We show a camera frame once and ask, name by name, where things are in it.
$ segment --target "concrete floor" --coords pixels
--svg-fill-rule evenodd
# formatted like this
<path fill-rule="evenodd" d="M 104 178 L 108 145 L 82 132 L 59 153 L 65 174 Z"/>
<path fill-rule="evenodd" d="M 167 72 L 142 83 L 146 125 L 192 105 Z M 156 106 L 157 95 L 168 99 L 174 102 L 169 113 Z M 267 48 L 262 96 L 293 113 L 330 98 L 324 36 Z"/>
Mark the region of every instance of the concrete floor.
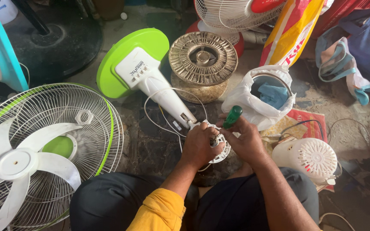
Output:
<path fill-rule="evenodd" d="M 147 13 L 173 13 L 170 9 L 158 9 L 147 6 L 125 7 L 128 19 L 107 21 L 103 25 L 104 41 L 96 60 L 84 71 L 70 77 L 67 81 L 82 83 L 98 90 L 96 74 L 100 62 L 113 44 L 127 34 L 138 29 L 147 28 L 153 22 L 147 21 Z M 206 105 L 209 121 L 214 123 L 221 113 L 221 100 L 236 86 L 243 76 L 251 69 L 258 67 L 263 45 L 257 44 L 255 38 L 244 33 L 245 52 L 239 59 L 238 68 L 229 79 L 227 91 L 219 101 Z M 310 41 L 302 58 L 313 58 Z M 165 76 L 170 70 L 163 71 Z M 324 83 L 318 79 L 315 62 L 299 59 L 290 67 L 293 78 L 292 91 L 297 93 L 295 108 L 323 113 L 326 116 L 327 129 L 338 119 L 353 118 L 364 124 L 370 133 L 370 102 L 361 106 L 349 94 L 344 79 L 335 83 Z M 178 140 L 168 132 L 161 131 L 143 112 L 146 96 L 136 92 L 121 99 L 109 99 L 120 113 L 124 123 L 124 148 L 117 171 L 137 174 L 167 176 L 180 158 Z M 186 102 L 198 119 L 203 119 L 200 105 Z M 151 118 L 163 127 L 168 127 L 155 103 L 147 105 Z M 340 121 L 332 131 L 330 145 L 336 151 L 338 159 L 344 167 L 344 173 L 337 179 L 335 193 L 324 191 L 320 196 L 320 212 L 334 212 L 344 216 L 357 231 L 370 230 L 370 153 L 367 150 L 365 131 L 353 121 Z M 226 178 L 239 168 L 241 161 L 231 153 L 226 160 L 210 166 L 206 171 L 198 173 L 194 183 L 199 186 L 210 186 Z M 340 218 L 327 216 L 324 219 L 338 230 L 350 230 Z M 69 230 L 69 221 L 65 220 L 46 230 Z"/>

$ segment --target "fan stand pole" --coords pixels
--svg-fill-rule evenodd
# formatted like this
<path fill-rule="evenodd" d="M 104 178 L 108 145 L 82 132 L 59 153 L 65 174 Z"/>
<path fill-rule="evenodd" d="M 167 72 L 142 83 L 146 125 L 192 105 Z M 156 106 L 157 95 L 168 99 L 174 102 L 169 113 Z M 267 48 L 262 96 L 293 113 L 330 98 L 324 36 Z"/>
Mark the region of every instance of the fan stand pole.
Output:
<path fill-rule="evenodd" d="M 46 24 L 32 10 L 26 0 L 11 0 L 16 7 L 24 14 L 28 21 L 38 30 L 40 35 L 48 35 L 50 33 Z"/>

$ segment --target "bag handle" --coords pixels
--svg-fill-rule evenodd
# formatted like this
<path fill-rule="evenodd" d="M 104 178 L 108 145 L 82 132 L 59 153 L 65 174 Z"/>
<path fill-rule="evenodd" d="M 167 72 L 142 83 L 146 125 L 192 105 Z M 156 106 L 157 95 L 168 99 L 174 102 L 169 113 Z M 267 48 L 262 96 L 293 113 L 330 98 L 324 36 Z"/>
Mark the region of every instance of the bag handle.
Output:
<path fill-rule="evenodd" d="M 339 71 L 341 71 L 342 68 L 349 61 L 351 61 L 353 59 L 353 56 L 351 54 L 347 54 L 346 52 L 344 53 L 344 55 L 341 57 L 340 60 L 334 62 L 333 64 L 330 64 L 330 65 L 327 65 L 326 67 L 324 67 L 324 65 L 327 62 L 332 61 L 333 59 L 335 59 L 344 50 L 345 50 L 345 43 L 342 42 L 342 41 L 339 41 L 338 44 L 336 45 L 335 52 L 333 53 L 331 58 L 326 60 L 325 62 L 323 62 L 321 64 L 321 67 L 319 68 L 319 72 L 318 72 L 319 79 L 328 83 L 328 82 L 336 81 L 340 78 L 343 78 L 343 77 L 345 77 L 349 74 L 353 74 L 353 73 L 356 72 L 356 69 L 354 67 L 352 67 L 352 68 L 349 68 L 348 70 L 345 70 L 345 71 L 342 71 L 342 72 L 339 73 Z M 331 80 L 325 80 L 325 79 L 322 78 L 322 76 L 329 76 L 329 75 L 332 75 L 332 74 L 335 75 L 335 77 Z"/>
<path fill-rule="evenodd" d="M 370 26 L 370 18 L 362 27 L 355 25 L 352 21 L 368 15 L 370 15 L 370 9 L 355 10 L 348 16 L 341 18 L 339 20 L 339 26 L 349 34 L 362 34 Z"/>

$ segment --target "white plastic nut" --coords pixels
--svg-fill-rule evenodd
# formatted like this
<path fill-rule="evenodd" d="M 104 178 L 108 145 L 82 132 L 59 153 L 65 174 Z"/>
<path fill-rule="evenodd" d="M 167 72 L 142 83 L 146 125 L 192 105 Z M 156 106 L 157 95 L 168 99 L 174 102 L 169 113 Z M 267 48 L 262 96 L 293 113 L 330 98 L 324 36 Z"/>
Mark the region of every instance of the white plastic nut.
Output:
<path fill-rule="evenodd" d="M 87 114 L 88 115 L 88 119 L 87 120 L 85 120 L 85 121 L 82 121 L 82 119 L 81 119 L 81 117 L 83 116 L 83 115 L 85 115 L 85 114 Z M 77 114 L 76 114 L 76 116 L 75 116 L 75 120 L 76 120 L 76 122 L 79 124 L 79 125 L 88 125 L 88 124 L 91 124 L 91 122 L 92 122 L 92 119 L 94 118 L 94 115 L 91 113 L 91 111 L 90 110 L 86 110 L 86 109 L 84 109 L 84 110 L 80 110 Z"/>
<path fill-rule="evenodd" d="M 121 18 L 122 18 L 123 20 L 126 20 L 126 19 L 128 18 L 127 13 L 122 12 L 122 13 L 121 13 Z"/>

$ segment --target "white plastic vent cover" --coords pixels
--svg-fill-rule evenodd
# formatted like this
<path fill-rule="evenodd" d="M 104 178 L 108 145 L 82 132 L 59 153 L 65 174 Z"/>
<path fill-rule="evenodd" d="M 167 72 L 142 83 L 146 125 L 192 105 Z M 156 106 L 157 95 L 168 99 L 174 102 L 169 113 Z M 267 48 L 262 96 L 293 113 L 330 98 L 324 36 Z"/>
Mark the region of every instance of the white plastic vent cover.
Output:
<path fill-rule="evenodd" d="M 334 178 L 337 158 L 333 149 L 315 138 L 304 138 L 278 144 L 272 159 L 279 167 L 290 167 L 305 173 L 315 183 Z"/>

